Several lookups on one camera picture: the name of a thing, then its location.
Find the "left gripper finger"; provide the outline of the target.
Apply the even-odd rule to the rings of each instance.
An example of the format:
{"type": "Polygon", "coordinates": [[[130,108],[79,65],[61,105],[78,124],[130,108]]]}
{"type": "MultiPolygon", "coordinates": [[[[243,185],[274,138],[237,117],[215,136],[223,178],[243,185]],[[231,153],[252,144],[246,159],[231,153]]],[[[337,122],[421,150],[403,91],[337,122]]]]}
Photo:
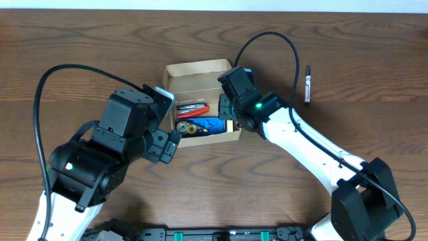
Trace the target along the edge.
{"type": "Polygon", "coordinates": [[[172,130],[168,134],[168,139],[165,142],[164,149],[163,149],[162,154],[160,156],[160,160],[163,163],[169,164],[172,161],[172,159],[175,155],[175,152],[177,150],[178,144],[181,140],[181,136],[182,136],[182,134],[176,130],[172,130]]]}
{"type": "Polygon", "coordinates": [[[158,129],[153,134],[152,144],[144,152],[143,158],[152,163],[158,163],[159,161],[162,163],[169,163],[169,157],[164,155],[164,149],[168,141],[168,137],[169,135],[166,132],[158,129]]]}

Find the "correction tape dispenser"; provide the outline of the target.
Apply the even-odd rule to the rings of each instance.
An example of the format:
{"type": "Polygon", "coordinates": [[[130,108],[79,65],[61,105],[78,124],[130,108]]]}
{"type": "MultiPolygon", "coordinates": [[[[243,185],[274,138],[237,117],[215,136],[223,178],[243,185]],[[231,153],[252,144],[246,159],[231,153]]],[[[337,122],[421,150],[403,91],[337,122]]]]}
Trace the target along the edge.
{"type": "Polygon", "coordinates": [[[197,133],[207,133],[208,129],[204,126],[183,120],[177,123],[176,129],[187,135],[195,135],[197,133]]]}

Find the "blue plastic case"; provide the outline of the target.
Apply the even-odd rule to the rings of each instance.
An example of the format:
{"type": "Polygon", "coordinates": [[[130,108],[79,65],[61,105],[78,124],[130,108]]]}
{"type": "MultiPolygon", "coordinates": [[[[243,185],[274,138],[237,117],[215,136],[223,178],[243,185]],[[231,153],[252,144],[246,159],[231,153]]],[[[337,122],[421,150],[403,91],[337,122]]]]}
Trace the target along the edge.
{"type": "Polygon", "coordinates": [[[207,132],[197,131],[195,137],[217,135],[226,131],[225,121],[218,117],[188,118],[188,121],[207,129],[207,132]]]}

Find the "black whiteboard marker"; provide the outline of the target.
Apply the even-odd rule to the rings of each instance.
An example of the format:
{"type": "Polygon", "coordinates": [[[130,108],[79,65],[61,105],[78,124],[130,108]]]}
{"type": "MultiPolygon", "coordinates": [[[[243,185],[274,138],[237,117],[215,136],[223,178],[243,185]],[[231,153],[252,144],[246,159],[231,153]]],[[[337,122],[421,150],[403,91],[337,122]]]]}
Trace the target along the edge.
{"type": "Polygon", "coordinates": [[[304,97],[304,105],[310,105],[310,94],[311,94],[311,66],[306,66],[306,77],[305,77],[305,97],[304,97]]]}

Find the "yellow highlighter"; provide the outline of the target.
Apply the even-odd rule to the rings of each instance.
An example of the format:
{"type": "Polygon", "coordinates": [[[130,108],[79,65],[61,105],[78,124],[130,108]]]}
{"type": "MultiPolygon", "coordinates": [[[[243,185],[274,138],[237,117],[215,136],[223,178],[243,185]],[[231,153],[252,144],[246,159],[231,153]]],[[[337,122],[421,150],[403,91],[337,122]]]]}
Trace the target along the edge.
{"type": "Polygon", "coordinates": [[[227,120],[226,121],[226,131],[228,133],[232,133],[233,132],[233,121],[232,120],[227,120]]]}

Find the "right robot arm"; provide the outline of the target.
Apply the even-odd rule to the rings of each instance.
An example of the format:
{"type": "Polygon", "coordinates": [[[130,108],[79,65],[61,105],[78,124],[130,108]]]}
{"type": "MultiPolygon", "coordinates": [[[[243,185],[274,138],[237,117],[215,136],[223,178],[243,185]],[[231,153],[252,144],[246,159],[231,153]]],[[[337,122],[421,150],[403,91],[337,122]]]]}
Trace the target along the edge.
{"type": "Polygon", "coordinates": [[[403,215],[391,168],[353,155],[313,129],[280,96],[263,95],[240,66],[218,78],[219,116],[276,144],[298,160],[332,197],[331,212],[313,225],[315,240],[380,240],[403,215]]]}

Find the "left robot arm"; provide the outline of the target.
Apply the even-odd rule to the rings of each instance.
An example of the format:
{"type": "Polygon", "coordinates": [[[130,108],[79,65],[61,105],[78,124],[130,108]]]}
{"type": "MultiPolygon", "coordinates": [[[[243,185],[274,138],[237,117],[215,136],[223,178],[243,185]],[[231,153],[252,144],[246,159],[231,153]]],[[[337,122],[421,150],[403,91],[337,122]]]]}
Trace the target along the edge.
{"type": "Polygon", "coordinates": [[[170,163],[181,134],[159,126],[174,105],[174,94],[160,87],[116,89],[101,119],[51,154],[50,192],[39,199],[28,240],[79,240],[131,163],[170,163]]]}

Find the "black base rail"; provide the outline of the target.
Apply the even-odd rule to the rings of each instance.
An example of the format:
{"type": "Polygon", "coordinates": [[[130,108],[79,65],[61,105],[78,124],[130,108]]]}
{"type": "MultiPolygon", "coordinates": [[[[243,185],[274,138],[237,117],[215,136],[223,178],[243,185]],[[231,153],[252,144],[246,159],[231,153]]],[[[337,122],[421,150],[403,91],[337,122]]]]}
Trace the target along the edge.
{"type": "Polygon", "coordinates": [[[80,239],[83,241],[305,241],[314,238],[301,226],[240,229],[137,229],[113,218],[104,222],[98,229],[85,231],[80,239]]]}

